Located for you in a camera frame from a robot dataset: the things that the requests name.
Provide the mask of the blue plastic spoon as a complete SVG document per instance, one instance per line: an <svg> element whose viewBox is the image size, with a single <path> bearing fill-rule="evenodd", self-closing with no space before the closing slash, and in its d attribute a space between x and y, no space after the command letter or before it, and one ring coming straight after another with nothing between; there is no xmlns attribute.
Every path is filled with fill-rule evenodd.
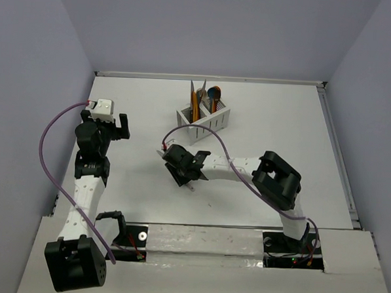
<svg viewBox="0 0 391 293"><path fill-rule="evenodd" d="M212 113L213 104L214 104L214 96L218 93L217 87L211 87L208 89L208 100L209 100L209 111Z"/></svg>

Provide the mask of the orange-red plastic spoon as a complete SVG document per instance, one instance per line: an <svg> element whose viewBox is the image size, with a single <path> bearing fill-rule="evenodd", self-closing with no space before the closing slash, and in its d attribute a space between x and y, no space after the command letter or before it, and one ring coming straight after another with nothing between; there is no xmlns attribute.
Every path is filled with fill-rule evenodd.
<svg viewBox="0 0 391 293"><path fill-rule="evenodd" d="M214 96L214 102L218 102L221 98L221 89L217 86L215 86L215 96Z"/></svg>

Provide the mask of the metal knife black handle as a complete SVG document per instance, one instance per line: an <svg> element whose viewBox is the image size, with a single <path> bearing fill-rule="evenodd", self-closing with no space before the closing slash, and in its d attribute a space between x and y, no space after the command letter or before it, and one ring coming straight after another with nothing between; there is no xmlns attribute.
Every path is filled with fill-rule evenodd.
<svg viewBox="0 0 391 293"><path fill-rule="evenodd" d="M193 85L193 80L191 80L190 83L190 91L191 91L191 96L190 96L190 109L189 109L189 115L190 115L190 123L193 123L195 121L195 98L196 98L196 93L195 93L195 88Z"/></svg>

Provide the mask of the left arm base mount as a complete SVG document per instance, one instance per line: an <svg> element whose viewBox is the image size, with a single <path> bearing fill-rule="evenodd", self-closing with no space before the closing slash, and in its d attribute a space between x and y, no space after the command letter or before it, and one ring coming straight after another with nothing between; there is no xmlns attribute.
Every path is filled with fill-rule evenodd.
<svg viewBox="0 0 391 293"><path fill-rule="evenodd" d="M119 235L111 245L111 251L118 262L145 262L149 226L127 224L126 234Z"/></svg>

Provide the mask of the yellow plastic knife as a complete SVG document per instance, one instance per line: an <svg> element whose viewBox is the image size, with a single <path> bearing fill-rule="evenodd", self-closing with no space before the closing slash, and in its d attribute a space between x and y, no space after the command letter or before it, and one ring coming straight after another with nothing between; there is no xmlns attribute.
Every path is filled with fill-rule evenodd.
<svg viewBox="0 0 391 293"><path fill-rule="evenodd" d="M202 89L198 89L195 96L194 109L193 109L193 122L198 121L200 116L200 103L202 100Z"/></svg>
<svg viewBox="0 0 391 293"><path fill-rule="evenodd" d="M192 122L197 122L200 119L200 103L198 101L199 95L194 91L192 96L193 108L192 108Z"/></svg>

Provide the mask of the pink plastic knife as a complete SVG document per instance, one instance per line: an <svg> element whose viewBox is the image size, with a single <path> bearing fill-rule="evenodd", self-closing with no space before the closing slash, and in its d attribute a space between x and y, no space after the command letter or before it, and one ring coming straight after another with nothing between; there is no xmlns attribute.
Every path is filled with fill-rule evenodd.
<svg viewBox="0 0 391 293"><path fill-rule="evenodd" d="M157 153L162 157L163 156L163 151L159 151L157 150ZM187 183L187 184L184 184L183 185L184 187L188 188L190 191L194 192L195 191L195 188L190 184L190 183Z"/></svg>

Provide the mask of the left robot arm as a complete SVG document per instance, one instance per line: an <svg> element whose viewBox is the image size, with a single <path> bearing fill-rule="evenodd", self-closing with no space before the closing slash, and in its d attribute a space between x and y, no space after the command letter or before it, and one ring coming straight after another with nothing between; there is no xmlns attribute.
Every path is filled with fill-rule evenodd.
<svg viewBox="0 0 391 293"><path fill-rule="evenodd" d="M103 286L106 261L116 262L111 245L123 242L126 223L119 210L98 212L110 170L107 150L112 141L130 137L128 117L81 111L75 129L79 150L75 156L74 193L64 196L71 203L57 239L45 246L45 260L55 291L67 292Z"/></svg>

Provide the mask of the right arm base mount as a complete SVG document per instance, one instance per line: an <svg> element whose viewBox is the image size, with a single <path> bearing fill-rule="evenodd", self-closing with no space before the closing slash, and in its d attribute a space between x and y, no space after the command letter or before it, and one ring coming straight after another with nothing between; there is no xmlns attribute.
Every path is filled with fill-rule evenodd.
<svg viewBox="0 0 391 293"><path fill-rule="evenodd" d="M291 243L279 231L263 233L263 266L280 269L324 270L324 259L320 243L316 244L315 234L310 233L301 246Z"/></svg>

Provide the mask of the orange-red plastic knife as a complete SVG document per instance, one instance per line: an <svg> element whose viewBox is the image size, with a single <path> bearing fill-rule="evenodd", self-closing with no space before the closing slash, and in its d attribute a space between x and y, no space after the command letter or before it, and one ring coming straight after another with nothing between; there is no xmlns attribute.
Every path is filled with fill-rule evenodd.
<svg viewBox="0 0 391 293"><path fill-rule="evenodd" d="M198 121L198 120L199 120L198 110L199 110L199 105L198 105L197 100L196 100L196 98L195 98L195 114L194 114L194 116L195 116L195 121Z"/></svg>

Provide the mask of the metal knife teal handle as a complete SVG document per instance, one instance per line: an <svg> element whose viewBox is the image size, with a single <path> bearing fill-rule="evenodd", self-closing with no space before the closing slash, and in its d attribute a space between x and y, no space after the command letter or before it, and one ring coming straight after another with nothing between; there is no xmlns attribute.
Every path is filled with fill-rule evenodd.
<svg viewBox="0 0 391 293"><path fill-rule="evenodd" d="M205 97L205 95L206 95L206 83L207 83L207 80L204 81L204 84L202 84L202 87L198 91L197 98L198 98L199 104L202 101L203 97Z"/></svg>

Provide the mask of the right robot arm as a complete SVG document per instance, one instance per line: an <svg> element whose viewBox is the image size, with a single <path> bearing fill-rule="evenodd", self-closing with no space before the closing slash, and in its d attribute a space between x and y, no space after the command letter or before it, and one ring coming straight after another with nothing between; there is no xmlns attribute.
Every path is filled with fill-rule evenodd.
<svg viewBox="0 0 391 293"><path fill-rule="evenodd" d="M280 215L282 242L287 250L304 248L309 222L299 203L301 175L278 154L266 151L262 157L228 158L198 151L195 154L179 144L159 152L177 185L197 180L242 182Z"/></svg>

